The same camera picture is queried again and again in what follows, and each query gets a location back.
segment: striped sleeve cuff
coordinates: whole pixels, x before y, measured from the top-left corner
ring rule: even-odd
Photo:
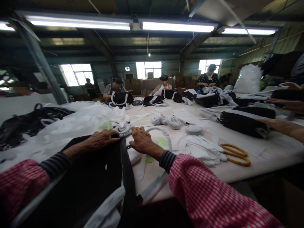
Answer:
[[[71,162],[64,153],[58,152],[49,159],[38,164],[38,166],[43,168],[50,179],[53,180],[66,171],[71,166]]]
[[[176,155],[166,150],[159,161],[159,166],[164,168],[167,173],[170,172],[171,166],[176,159]]]

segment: factory window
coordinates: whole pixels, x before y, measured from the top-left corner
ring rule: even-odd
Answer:
[[[162,75],[162,63],[161,62],[137,62],[137,78],[147,79],[149,73],[153,72],[154,78],[159,78]]]
[[[94,84],[90,64],[63,64],[59,65],[59,68],[67,86],[83,86],[87,78]]]
[[[214,73],[218,73],[219,67],[221,65],[221,61],[222,60],[200,60],[199,61],[199,70],[202,71],[201,74],[208,72],[208,67],[210,66],[210,64],[216,65],[216,70]]]

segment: red checkered sleeve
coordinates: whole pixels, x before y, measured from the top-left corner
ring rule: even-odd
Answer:
[[[49,183],[50,177],[34,160],[22,161],[0,173],[1,206],[8,222]]]
[[[283,227],[265,208],[221,182],[194,157],[177,156],[169,185],[195,227]]]

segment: ceiling light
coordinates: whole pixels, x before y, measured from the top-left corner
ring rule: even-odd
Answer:
[[[207,32],[214,30],[217,24],[201,22],[177,22],[139,19],[140,27],[144,30],[163,30],[163,31],[181,31],[181,32]]]
[[[248,32],[251,35],[272,35],[277,31],[277,29],[254,29],[248,28]],[[245,29],[240,28],[225,28],[222,34],[247,34]]]
[[[0,30],[15,31],[12,27],[8,27],[8,22],[0,22]]]
[[[57,26],[57,27],[76,27],[89,29],[120,29],[130,30],[133,20],[120,19],[114,17],[103,17],[100,15],[70,15],[58,13],[37,13],[18,11],[33,25],[37,26]]]

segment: large white bag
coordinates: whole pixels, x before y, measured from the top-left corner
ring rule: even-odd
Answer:
[[[235,93],[257,93],[260,91],[261,82],[260,67],[253,64],[242,67],[233,92]]]

